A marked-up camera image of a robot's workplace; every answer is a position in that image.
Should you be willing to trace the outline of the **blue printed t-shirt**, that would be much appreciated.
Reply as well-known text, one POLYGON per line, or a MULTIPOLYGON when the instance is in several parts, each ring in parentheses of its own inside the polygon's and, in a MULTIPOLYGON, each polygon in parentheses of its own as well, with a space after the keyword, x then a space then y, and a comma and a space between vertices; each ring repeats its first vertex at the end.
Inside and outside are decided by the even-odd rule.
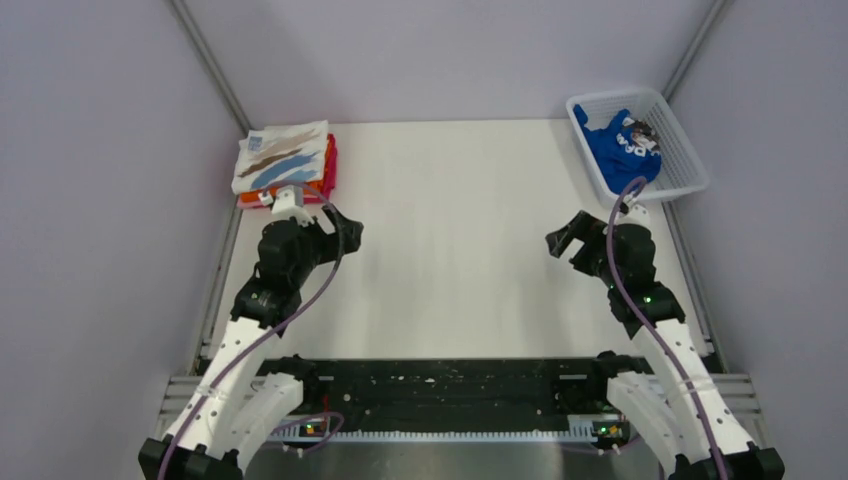
POLYGON ((637 177, 654 181, 662 167, 662 153, 655 130, 619 110, 604 128, 589 129, 589 116, 580 104, 574 114, 609 190, 620 194, 637 177))

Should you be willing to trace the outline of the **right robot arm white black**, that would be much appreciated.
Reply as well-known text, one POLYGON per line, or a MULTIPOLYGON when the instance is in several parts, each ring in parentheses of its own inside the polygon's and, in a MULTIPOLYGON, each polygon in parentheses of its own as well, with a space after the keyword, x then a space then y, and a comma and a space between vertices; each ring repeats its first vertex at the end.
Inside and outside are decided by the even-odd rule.
POLYGON ((683 309, 656 278, 656 245, 633 213, 610 222, 579 211, 545 237, 559 258, 574 241, 572 267, 601 280, 613 317, 649 368, 603 352, 586 385, 589 404, 615 409, 635 427, 668 479, 781 479, 780 454, 736 419, 695 348, 683 309))

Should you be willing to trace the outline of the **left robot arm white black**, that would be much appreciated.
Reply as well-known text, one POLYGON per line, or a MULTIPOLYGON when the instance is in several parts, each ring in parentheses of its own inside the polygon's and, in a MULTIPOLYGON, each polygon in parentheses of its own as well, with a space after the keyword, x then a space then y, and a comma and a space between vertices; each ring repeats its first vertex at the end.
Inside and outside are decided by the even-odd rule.
POLYGON ((328 288, 304 300, 312 272, 359 250, 364 226, 333 205, 316 217, 286 213, 267 224, 252 274, 234 298, 218 351, 183 411, 161 438, 143 443, 138 462, 146 479, 241 479, 260 446, 294 411, 319 404, 320 386, 299 371, 269 375, 257 391, 254 377, 287 327, 328 288))

